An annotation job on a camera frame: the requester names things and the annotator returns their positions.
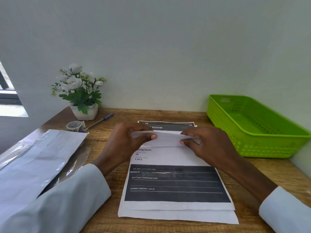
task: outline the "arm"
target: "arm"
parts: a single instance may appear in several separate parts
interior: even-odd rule
[[[118,124],[94,164],[47,191],[0,226],[1,233],[78,233],[111,196],[104,178],[155,134],[131,137],[132,131],[152,130],[145,124]]]
[[[226,172],[261,203],[259,215],[276,233],[310,232],[311,208],[278,187],[254,165],[241,157],[228,135],[219,128],[189,128],[183,135],[195,136],[181,140],[199,158]]]

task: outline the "white flower pot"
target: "white flower pot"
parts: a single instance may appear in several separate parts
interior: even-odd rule
[[[91,106],[88,106],[89,108],[87,109],[87,114],[82,113],[82,111],[78,110],[78,106],[72,106],[71,104],[70,108],[73,112],[73,114],[76,116],[78,120],[93,120],[98,111],[98,104],[94,104]]]

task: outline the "window sill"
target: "window sill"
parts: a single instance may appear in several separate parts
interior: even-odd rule
[[[0,116],[28,117],[22,105],[0,105]]]

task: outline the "basket rim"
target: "basket rim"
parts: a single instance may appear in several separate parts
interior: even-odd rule
[[[246,130],[244,130],[233,118],[231,118],[231,116],[214,100],[214,98],[212,96],[230,96],[230,97],[246,97],[246,98],[250,98],[252,100],[254,100],[255,102],[261,104],[262,106],[266,107],[267,109],[270,109],[271,111],[273,111],[274,113],[276,113],[278,116],[286,119],[287,121],[289,121],[290,123],[293,123],[294,125],[296,125],[297,127],[299,127],[300,129],[304,130],[306,133],[308,133],[309,135],[277,135],[277,134],[259,134],[259,133],[251,133],[248,132]],[[237,125],[237,127],[244,133],[251,135],[251,136],[262,136],[262,137],[291,137],[291,138],[310,138],[311,137],[311,133],[305,129],[304,127],[300,126],[299,124],[291,121],[290,119],[286,118],[285,116],[281,115],[280,113],[276,112],[275,110],[269,108],[268,106],[262,104],[261,102],[257,101],[256,99],[249,97],[249,96],[244,96],[244,95],[224,95],[224,94],[210,94],[209,98],[215,102],[215,104],[231,119],[232,122],[234,122],[235,125]]]

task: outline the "printed form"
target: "printed form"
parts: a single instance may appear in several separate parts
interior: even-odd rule
[[[180,135],[181,131],[195,124],[139,122],[153,127],[159,140],[132,155],[118,215],[238,224],[217,170],[179,145],[181,139],[188,138]]]

